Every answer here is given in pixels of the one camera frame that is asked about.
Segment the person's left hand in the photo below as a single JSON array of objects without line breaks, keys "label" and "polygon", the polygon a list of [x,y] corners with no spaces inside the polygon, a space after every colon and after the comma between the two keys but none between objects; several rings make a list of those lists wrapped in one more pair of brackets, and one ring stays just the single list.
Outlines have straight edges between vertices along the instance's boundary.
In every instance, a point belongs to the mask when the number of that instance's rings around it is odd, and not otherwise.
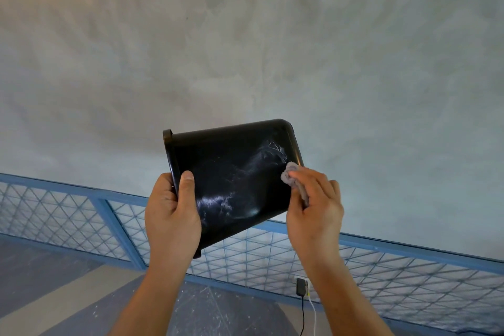
[{"label": "person's left hand", "polygon": [[161,174],[145,209],[145,227],[151,246],[148,274],[168,284],[184,279],[201,238],[194,176],[190,171],[182,173],[178,202],[172,185],[171,174]]}]

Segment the white cable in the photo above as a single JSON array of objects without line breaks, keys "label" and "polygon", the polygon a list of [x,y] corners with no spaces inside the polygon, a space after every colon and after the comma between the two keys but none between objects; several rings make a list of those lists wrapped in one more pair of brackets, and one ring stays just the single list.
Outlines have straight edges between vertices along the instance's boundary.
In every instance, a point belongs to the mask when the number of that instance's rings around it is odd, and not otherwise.
[{"label": "white cable", "polygon": [[312,297],[310,296],[310,284],[308,283],[308,300],[310,301],[310,304],[312,305],[313,308],[313,336],[315,336],[315,331],[317,329],[317,312],[315,311],[315,306],[313,305]]}]

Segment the metal mesh panel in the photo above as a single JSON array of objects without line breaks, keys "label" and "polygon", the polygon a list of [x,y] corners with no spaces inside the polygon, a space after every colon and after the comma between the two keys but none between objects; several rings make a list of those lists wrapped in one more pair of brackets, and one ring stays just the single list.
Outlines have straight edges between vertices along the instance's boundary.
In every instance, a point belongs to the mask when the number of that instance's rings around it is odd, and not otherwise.
[{"label": "metal mesh panel", "polygon": [[[148,264],[145,208],[110,204]],[[504,329],[504,276],[355,247],[340,254],[384,317],[450,331]],[[306,276],[286,234],[254,228],[204,249],[187,273],[288,296],[294,276]]]},{"label": "metal mesh panel", "polygon": [[129,260],[85,196],[0,182],[0,233]]}]

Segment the cleaning cloth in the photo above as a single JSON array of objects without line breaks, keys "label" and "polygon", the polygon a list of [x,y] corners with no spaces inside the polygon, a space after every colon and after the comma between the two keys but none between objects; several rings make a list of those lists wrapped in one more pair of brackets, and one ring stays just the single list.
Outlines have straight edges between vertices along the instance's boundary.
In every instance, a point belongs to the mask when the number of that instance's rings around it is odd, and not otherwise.
[{"label": "cleaning cloth", "polygon": [[299,165],[295,162],[289,162],[287,163],[287,167],[285,168],[285,171],[282,173],[280,176],[280,179],[289,185],[290,187],[295,187],[299,190],[299,193],[301,194],[301,198],[303,199],[303,208],[308,207],[308,194],[306,193],[305,186],[299,182],[298,180],[295,180],[294,178],[289,177],[289,172],[295,171],[299,169]]}]

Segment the hand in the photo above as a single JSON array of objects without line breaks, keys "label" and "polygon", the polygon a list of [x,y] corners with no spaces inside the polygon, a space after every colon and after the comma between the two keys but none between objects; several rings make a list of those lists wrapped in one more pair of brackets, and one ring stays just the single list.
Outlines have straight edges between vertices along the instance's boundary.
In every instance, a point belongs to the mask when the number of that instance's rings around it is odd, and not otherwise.
[{"label": "hand", "polygon": [[307,167],[289,172],[289,176],[304,185],[309,197],[309,206],[303,210],[294,188],[287,211],[287,233],[306,273],[341,264],[338,240],[344,210],[339,184]]},{"label": "hand", "polygon": [[190,171],[183,172],[178,202],[171,191],[172,185],[171,174],[161,174],[145,209],[145,227],[151,246],[148,275],[155,274],[168,284],[182,282],[201,238],[194,176]]}]

